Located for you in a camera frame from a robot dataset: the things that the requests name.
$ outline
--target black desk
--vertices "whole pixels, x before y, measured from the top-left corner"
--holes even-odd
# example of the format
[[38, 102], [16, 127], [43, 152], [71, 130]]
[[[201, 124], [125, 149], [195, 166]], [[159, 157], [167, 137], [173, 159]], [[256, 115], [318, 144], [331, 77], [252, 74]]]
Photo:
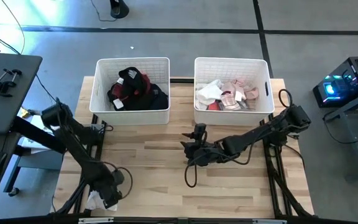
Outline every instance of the black desk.
[[[22, 135], [55, 151], [61, 153], [65, 151], [65, 146], [54, 136], [16, 116], [38, 72], [41, 61], [42, 58], [39, 56], [0, 54], [0, 76], [3, 74], [4, 68], [22, 71], [22, 75], [15, 79], [16, 87], [10, 88], [8, 91], [13, 97], [5, 98], [0, 96], [0, 150], [5, 136], [7, 136], [4, 152], [8, 154], [0, 176], [0, 182]], [[3, 81], [10, 80], [12, 80], [12, 76], [6, 75]]]

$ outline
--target floor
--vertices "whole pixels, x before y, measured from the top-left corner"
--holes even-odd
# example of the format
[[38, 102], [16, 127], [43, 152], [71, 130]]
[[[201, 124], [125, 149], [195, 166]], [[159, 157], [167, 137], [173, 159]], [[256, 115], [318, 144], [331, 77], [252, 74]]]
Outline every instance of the floor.
[[[256, 19], [256, 2], [262, 23]], [[131, 11], [115, 22], [98, 21], [90, 1], [6, 3], [24, 26], [24, 54], [44, 58], [39, 77], [72, 110], [83, 77], [93, 75], [101, 58], [168, 57], [171, 76], [184, 77], [193, 76], [196, 57], [265, 59], [271, 75], [285, 79], [295, 103], [313, 121], [301, 134], [300, 149], [315, 213], [322, 218], [358, 221], [358, 182], [344, 180], [357, 167], [351, 147], [328, 136], [321, 118], [329, 110], [319, 109], [311, 93], [347, 57], [358, 56], [358, 1], [126, 0]], [[102, 19], [112, 19], [108, 1], [94, 3]], [[0, 38], [20, 50], [22, 36], [15, 27], [15, 20], [0, 2]], [[0, 49], [11, 53], [1, 44]], [[34, 82], [24, 106], [42, 110], [51, 103]], [[354, 123], [358, 132], [358, 120]], [[330, 127], [337, 138], [346, 137], [337, 124]], [[12, 198], [2, 193], [4, 177], [0, 218], [47, 214], [57, 177], [54, 171], [23, 169], [16, 184], [22, 192]]]

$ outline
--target basket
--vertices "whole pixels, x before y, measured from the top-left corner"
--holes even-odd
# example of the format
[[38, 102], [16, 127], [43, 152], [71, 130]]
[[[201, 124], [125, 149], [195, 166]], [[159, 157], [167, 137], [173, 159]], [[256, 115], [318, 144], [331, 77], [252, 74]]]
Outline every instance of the basket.
[[223, 83], [235, 78], [245, 78], [258, 87], [259, 97], [253, 102], [252, 111], [208, 111], [196, 107], [195, 122], [215, 125], [255, 126], [274, 111], [269, 70], [264, 60], [243, 58], [206, 58], [195, 60], [195, 91], [198, 83], [220, 79]]
[[[166, 110], [115, 111], [107, 92], [116, 83], [118, 72], [136, 67], [147, 74], [150, 82], [158, 85], [168, 95]], [[89, 110], [110, 125], [167, 124], [170, 111], [170, 62], [168, 58], [111, 58], [101, 59], [96, 64]]]

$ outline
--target chair wheel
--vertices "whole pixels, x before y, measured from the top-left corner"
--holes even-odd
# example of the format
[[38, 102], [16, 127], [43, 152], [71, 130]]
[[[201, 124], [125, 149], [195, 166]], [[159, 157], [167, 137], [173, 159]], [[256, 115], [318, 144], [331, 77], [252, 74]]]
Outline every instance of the chair wheel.
[[9, 195], [10, 197], [13, 197], [13, 196], [17, 195], [19, 192], [20, 192], [20, 190], [19, 190], [17, 187], [14, 187], [14, 188], [12, 189], [12, 191], [10, 191], [10, 192], [8, 193], [8, 195]]

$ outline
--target wooden table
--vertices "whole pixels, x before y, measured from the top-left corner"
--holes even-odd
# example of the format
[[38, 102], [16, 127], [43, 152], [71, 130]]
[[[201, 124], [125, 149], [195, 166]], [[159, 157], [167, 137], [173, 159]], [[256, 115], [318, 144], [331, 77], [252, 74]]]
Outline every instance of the wooden table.
[[[84, 77], [75, 111], [75, 119], [90, 124], [89, 110], [93, 77]], [[282, 79], [272, 79], [275, 115], [283, 110], [278, 100]], [[101, 160], [128, 168], [134, 176], [131, 194], [118, 203], [118, 211], [95, 210], [92, 216], [115, 217], [210, 217], [210, 218], [273, 218], [266, 163], [262, 142], [255, 144], [250, 163], [240, 166], [233, 162], [210, 164], [198, 168], [198, 185], [186, 186], [184, 170], [187, 159], [180, 141], [188, 139], [181, 133], [194, 129], [193, 85], [171, 84], [170, 121], [167, 125], [115, 126], [104, 138]], [[208, 141], [228, 135], [243, 134], [254, 127], [208, 126]], [[299, 150], [298, 143], [288, 145]], [[246, 151], [239, 158], [246, 160]], [[301, 159], [283, 147], [282, 160], [288, 188], [310, 213], [313, 207]], [[75, 190], [80, 179], [80, 166], [66, 153], [55, 191], [54, 204], [59, 209]], [[189, 181], [194, 180], [191, 168]], [[121, 190], [125, 194], [129, 181]], [[277, 190], [284, 212], [282, 193]], [[84, 209], [87, 191], [83, 197]]]

